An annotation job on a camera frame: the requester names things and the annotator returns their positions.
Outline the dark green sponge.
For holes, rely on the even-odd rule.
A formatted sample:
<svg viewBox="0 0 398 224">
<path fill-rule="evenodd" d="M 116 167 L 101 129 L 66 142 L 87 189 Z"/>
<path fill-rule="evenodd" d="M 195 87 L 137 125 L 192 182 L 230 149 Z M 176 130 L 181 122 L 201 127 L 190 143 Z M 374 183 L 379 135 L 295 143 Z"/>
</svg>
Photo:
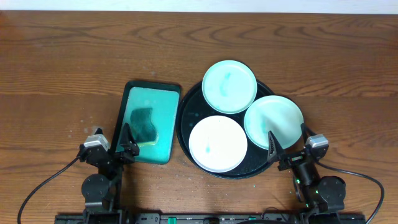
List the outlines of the dark green sponge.
<svg viewBox="0 0 398 224">
<path fill-rule="evenodd" d="M 157 130 L 152 122 L 152 108 L 137 108 L 131 112 L 131 131 L 140 145 L 154 145 L 157 142 Z"/>
</svg>

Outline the mint green plate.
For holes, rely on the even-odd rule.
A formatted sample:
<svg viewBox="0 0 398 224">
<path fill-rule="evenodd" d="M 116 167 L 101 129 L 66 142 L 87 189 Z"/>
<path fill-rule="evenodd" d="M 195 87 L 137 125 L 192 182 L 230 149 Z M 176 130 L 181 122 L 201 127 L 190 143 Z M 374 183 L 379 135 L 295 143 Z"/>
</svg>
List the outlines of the mint green plate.
<svg viewBox="0 0 398 224">
<path fill-rule="evenodd" d="M 205 73 L 201 90 L 205 101 L 216 111 L 236 114 L 246 110 L 257 94 L 253 71 L 235 60 L 223 60 Z"/>
<path fill-rule="evenodd" d="M 301 138 L 302 123 L 304 118 L 300 108 L 290 99 L 277 95 L 257 99 L 244 116 L 244 130 L 248 138 L 265 150 L 269 148 L 269 131 L 283 149 L 293 146 Z"/>
</svg>

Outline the white plate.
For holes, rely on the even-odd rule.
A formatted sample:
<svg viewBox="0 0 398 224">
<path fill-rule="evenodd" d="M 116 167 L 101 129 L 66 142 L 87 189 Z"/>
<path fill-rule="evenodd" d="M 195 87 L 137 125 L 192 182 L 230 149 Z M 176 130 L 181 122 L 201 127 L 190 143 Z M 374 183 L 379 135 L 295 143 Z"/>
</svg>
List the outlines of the white plate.
<svg viewBox="0 0 398 224">
<path fill-rule="evenodd" d="M 209 116 L 192 129 L 188 148 L 204 170 L 224 173 L 237 168 L 246 156 L 248 140 L 243 128 L 226 116 Z"/>
</svg>

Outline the mint green plate top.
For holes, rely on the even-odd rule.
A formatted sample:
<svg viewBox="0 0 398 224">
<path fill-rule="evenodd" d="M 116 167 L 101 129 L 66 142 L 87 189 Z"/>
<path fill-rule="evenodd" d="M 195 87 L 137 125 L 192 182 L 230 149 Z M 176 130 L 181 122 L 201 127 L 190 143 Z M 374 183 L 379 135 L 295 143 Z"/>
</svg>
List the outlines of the mint green plate top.
<svg viewBox="0 0 398 224">
<path fill-rule="evenodd" d="M 205 73 L 201 90 L 205 101 L 216 111 L 236 114 L 246 110 L 257 94 L 253 71 L 235 60 L 223 60 Z"/>
</svg>

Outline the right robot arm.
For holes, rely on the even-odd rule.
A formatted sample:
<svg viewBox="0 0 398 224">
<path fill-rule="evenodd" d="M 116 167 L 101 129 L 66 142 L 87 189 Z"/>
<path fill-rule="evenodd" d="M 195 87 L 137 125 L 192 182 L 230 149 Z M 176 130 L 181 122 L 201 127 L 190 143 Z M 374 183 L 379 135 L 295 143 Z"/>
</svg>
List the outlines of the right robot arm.
<svg viewBox="0 0 398 224">
<path fill-rule="evenodd" d="M 280 171 L 290 169 L 307 208 L 299 213 L 301 223 L 339 223 L 344 209 L 346 184 L 337 176 L 321 177 L 315 163 L 327 152 L 328 140 L 322 134 L 309 136 L 303 149 L 287 154 L 272 131 L 268 132 L 268 161 L 278 162 Z"/>
</svg>

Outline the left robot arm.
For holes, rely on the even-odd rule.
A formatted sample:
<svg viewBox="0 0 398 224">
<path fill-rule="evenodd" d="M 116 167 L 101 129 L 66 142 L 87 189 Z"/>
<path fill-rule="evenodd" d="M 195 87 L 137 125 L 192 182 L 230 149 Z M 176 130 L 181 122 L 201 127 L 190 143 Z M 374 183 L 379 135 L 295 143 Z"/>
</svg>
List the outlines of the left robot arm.
<svg viewBox="0 0 398 224">
<path fill-rule="evenodd" d="M 139 155 L 129 124 L 124 124 L 119 135 L 122 151 L 110 149 L 110 143 L 97 129 L 80 145 L 77 158 L 81 162 L 95 166 L 96 174 L 88 176 L 82 183 L 81 193 L 85 198 L 84 223 L 133 223 L 128 210 L 121 208 L 120 196 L 124 166 L 132 164 Z"/>
</svg>

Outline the round black tray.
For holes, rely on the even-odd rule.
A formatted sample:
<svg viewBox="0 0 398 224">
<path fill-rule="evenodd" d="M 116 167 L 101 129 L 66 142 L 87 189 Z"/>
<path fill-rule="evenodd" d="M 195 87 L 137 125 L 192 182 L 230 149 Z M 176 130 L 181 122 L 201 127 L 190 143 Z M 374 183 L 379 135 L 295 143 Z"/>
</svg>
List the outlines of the round black tray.
<svg viewBox="0 0 398 224">
<path fill-rule="evenodd" d="M 176 133 L 182 151 L 188 159 L 197 167 L 200 165 L 195 162 L 190 154 L 188 140 L 194 126 L 202 119 L 220 115 L 221 113 L 213 109 L 205 100 L 201 90 L 201 82 L 194 85 L 179 103 L 176 118 Z M 202 171 L 222 179 L 247 179 L 264 172 L 271 164 L 267 161 L 268 152 L 248 140 L 248 149 L 243 161 L 234 169 L 226 172 L 213 172 L 206 169 Z"/>
</svg>

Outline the rectangular dark green tray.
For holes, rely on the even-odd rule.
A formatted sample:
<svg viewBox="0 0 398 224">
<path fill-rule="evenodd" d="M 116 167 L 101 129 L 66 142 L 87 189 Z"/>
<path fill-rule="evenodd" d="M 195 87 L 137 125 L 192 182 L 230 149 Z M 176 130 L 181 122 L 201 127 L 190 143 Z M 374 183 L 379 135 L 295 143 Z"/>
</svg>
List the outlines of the rectangular dark green tray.
<svg viewBox="0 0 398 224">
<path fill-rule="evenodd" d="M 150 164 L 168 163 L 172 152 L 180 94 L 181 88 L 175 84 L 145 82 L 142 80 L 127 82 L 124 87 L 111 142 L 111 150 L 116 152 L 123 150 L 119 145 L 119 135 L 124 123 L 128 123 L 131 128 L 132 110 L 152 108 L 152 122 L 157 130 L 158 139 L 154 145 L 140 145 L 137 143 L 139 155 L 135 157 L 135 160 Z"/>
</svg>

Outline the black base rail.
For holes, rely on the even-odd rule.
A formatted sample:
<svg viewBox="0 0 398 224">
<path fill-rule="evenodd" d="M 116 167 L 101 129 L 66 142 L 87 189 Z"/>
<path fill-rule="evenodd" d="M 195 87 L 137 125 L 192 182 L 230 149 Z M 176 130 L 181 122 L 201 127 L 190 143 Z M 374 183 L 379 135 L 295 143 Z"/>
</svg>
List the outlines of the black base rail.
<svg viewBox="0 0 398 224">
<path fill-rule="evenodd" d="M 158 213 L 138 213 L 119 218 L 118 216 L 57 215 L 55 224 L 84 223 L 128 223 L 128 224 L 234 224 L 247 221 L 255 223 L 303 223 L 304 220 L 293 214 L 265 213 L 263 215 L 161 215 Z"/>
</svg>

